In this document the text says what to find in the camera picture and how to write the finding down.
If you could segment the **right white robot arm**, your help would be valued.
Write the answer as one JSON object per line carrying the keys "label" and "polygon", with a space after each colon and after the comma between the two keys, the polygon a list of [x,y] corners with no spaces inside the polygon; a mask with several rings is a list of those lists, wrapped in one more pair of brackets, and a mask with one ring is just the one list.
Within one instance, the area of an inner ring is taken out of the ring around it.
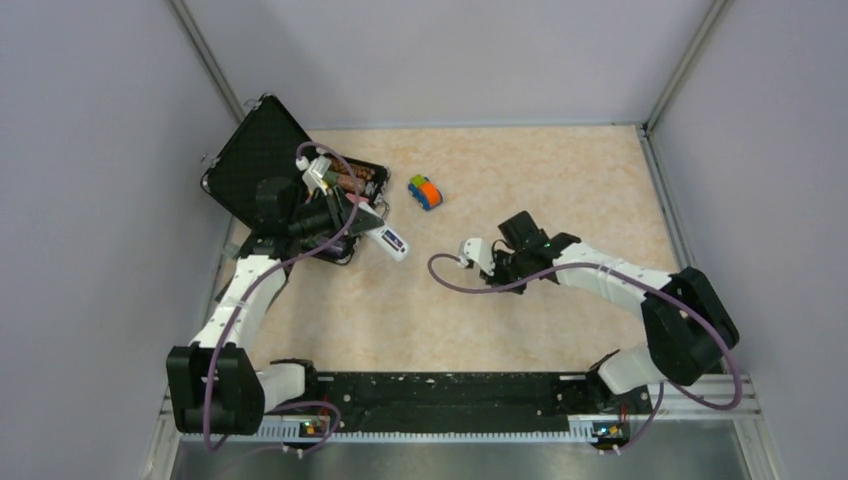
{"label": "right white robot arm", "polygon": [[707,276],[641,267],[605,254],[568,233],[548,235],[521,211],[498,227],[504,248],[482,239],[462,242],[467,266],[487,286],[521,294],[536,279],[582,289],[633,314],[643,344],[607,355],[589,371],[589,404],[612,412],[631,390],[670,381],[690,386],[738,344],[739,332]]}

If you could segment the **colourful toy brick car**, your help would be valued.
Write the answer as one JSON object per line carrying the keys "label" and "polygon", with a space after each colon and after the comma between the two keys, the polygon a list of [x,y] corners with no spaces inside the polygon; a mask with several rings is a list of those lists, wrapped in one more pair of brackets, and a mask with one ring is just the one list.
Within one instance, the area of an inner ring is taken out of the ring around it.
{"label": "colourful toy brick car", "polygon": [[424,175],[410,178],[407,189],[419,206],[425,211],[431,211],[440,206],[443,201],[441,191]]}

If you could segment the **white remote control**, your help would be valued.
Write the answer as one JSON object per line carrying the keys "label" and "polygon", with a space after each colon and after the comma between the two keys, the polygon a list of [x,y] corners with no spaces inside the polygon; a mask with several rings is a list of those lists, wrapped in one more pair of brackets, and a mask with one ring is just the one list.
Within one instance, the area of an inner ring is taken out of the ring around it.
{"label": "white remote control", "polygon": [[396,262],[405,260],[410,252],[408,242],[366,201],[360,201],[358,209],[365,214],[362,234],[375,242]]}

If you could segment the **purple AAA battery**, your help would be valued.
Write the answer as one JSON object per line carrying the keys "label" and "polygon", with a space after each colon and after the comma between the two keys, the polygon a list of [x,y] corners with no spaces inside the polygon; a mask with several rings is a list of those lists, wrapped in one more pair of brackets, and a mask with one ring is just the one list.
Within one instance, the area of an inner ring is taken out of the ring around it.
{"label": "purple AAA battery", "polygon": [[391,229],[386,229],[382,238],[384,242],[389,245],[394,251],[398,253],[406,252],[406,244],[405,242]]}

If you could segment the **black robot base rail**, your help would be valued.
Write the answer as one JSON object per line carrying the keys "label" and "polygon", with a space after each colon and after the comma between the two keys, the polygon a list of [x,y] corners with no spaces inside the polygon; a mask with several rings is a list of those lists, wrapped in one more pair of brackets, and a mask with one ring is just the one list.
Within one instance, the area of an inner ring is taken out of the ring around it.
{"label": "black robot base rail", "polygon": [[595,442],[652,409],[647,387],[616,396],[582,373],[321,372],[266,417],[304,441]]}

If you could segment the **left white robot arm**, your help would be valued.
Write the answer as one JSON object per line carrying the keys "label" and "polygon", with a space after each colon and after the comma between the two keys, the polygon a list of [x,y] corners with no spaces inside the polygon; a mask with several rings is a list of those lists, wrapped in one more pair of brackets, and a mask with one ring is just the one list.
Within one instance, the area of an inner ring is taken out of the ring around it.
{"label": "left white robot arm", "polygon": [[377,232],[385,220],[338,186],[307,190],[300,180],[271,177],[254,194],[256,218],[221,301],[186,346],[171,349],[166,372],[174,421],[190,434],[250,435],[263,416],[286,403],[297,413],[319,404],[320,386],[307,360],[281,360],[258,370],[249,351],[272,303],[288,283],[301,243]]}

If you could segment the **black poker chip case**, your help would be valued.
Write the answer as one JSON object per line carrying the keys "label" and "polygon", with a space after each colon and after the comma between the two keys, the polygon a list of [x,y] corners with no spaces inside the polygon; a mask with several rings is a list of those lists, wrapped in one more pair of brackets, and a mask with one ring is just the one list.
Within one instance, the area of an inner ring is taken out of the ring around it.
{"label": "black poker chip case", "polygon": [[[302,173],[295,165],[296,149],[311,138],[273,94],[265,93],[255,99],[253,106],[214,157],[201,177],[201,187],[235,218],[254,230],[256,193],[260,181],[266,178],[287,178],[302,184]],[[388,167],[344,157],[355,177],[364,182],[362,200],[369,206],[383,201],[391,172]],[[359,240],[342,238],[317,258],[345,265],[354,255]]]}

